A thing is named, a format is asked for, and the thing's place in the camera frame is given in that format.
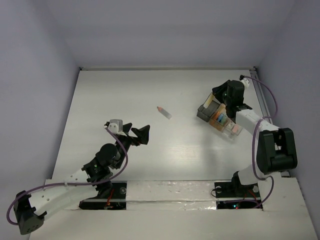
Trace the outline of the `orange highlighter pen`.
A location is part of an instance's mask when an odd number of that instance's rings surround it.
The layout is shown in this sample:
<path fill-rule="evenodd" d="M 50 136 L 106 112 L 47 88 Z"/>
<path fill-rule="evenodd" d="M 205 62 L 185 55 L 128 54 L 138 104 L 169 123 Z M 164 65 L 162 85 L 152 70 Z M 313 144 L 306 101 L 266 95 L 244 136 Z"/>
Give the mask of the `orange highlighter pen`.
<path fill-rule="evenodd" d="M 220 116 L 220 113 L 218 112 L 217 114 L 215 114 L 212 119 L 215 120 L 215 121 L 218 121 L 219 120 L 219 116 Z"/>

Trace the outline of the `clear orange-tipped highlighter pen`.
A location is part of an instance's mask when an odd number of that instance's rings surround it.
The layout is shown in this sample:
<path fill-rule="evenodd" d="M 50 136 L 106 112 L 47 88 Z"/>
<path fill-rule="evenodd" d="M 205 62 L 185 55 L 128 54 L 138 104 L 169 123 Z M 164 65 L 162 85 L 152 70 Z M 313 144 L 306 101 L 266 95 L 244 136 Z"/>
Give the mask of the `clear orange-tipped highlighter pen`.
<path fill-rule="evenodd" d="M 162 107 L 158 106 L 157 110 L 160 114 L 162 114 L 168 120 L 170 120 L 172 118 L 172 115 L 169 112 L 167 112 L 165 109 L 163 109 Z"/>

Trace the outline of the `pink mini stapler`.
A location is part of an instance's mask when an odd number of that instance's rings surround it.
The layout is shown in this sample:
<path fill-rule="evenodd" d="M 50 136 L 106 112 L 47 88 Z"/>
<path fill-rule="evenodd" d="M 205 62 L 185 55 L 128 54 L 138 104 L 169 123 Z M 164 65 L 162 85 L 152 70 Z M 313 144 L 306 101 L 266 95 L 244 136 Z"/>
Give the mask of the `pink mini stapler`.
<path fill-rule="evenodd" d="M 232 132 L 236 134 L 238 132 L 238 130 L 239 130 L 239 126 L 234 125 L 234 127 L 232 128 Z"/>

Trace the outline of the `yellow highlighter pen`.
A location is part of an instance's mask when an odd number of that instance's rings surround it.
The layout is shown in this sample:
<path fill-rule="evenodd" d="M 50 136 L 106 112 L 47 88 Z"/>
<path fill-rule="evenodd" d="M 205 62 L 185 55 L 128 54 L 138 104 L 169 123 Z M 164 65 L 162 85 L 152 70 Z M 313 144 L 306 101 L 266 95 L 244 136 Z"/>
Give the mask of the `yellow highlighter pen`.
<path fill-rule="evenodd" d="M 213 93 L 211 92 L 209 94 L 209 96 L 207 97 L 206 101 L 203 104 L 203 107 L 205 109 L 207 109 L 209 107 L 209 105 L 211 104 L 211 102 L 213 101 L 213 99 L 215 98 L 215 96 L 213 95 Z"/>

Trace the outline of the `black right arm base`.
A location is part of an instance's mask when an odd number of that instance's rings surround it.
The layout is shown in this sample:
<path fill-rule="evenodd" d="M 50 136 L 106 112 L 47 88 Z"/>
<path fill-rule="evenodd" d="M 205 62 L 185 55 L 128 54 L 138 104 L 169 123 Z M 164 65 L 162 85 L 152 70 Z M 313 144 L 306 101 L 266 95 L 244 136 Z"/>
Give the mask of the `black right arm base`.
<path fill-rule="evenodd" d="M 230 181 L 218 181 L 210 192 L 218 210 L 262 209 L 258 184 L 241 185 L 238 173 Z"/>

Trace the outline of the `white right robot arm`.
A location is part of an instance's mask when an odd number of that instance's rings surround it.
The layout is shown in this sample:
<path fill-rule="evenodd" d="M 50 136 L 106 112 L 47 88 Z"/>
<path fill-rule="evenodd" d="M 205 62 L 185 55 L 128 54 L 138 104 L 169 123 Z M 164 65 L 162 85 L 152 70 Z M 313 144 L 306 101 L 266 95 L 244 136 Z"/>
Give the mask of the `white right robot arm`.
<path fill-rule="evenodd" d="M 298 166 L 294 133 L 261 117 L 244 102 L 248 80 L 227 80 L 212 89 L 212 95 L 226 107 L 227 116 L 252 135 L 251 164 L 233 174 L 230 185 L 222 190 L 242 196 L 249 187 L 272 173 L 293 170 Z"/>

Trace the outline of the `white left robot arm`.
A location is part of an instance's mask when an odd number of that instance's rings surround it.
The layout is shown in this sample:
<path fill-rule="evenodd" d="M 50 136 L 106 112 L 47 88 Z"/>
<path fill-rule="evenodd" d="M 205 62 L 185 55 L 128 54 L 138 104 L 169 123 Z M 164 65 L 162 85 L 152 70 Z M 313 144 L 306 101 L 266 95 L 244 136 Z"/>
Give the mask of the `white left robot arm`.
<path fill-rule="evenodd" d="M 47 219 L 75 203 L 93 197 L 108 198 L 113 191 L 112 180 L 128 165 L 130 147 L 149 142 L 150 125 L 135 128 L 132 123 L 111 119 L 103 127 L 115 143 L 104 144 L 91 161 L 63 180 L 16 195 L 10 209 L 22 236 L 36 231 Z"/>

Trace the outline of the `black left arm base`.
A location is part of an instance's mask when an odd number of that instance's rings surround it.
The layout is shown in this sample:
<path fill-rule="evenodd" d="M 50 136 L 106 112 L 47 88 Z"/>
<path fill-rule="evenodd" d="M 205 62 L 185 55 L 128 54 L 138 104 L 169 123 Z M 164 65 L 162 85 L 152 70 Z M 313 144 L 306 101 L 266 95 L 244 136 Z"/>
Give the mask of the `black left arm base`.
<path fill-rule="evenodd" d="M 116 181 L 112 183 L 112 189 L 105 197 L 96 197 L 82 200 L 79 203 L 81 210 L 126 210 L 127 209 L 127 182 Z"/>

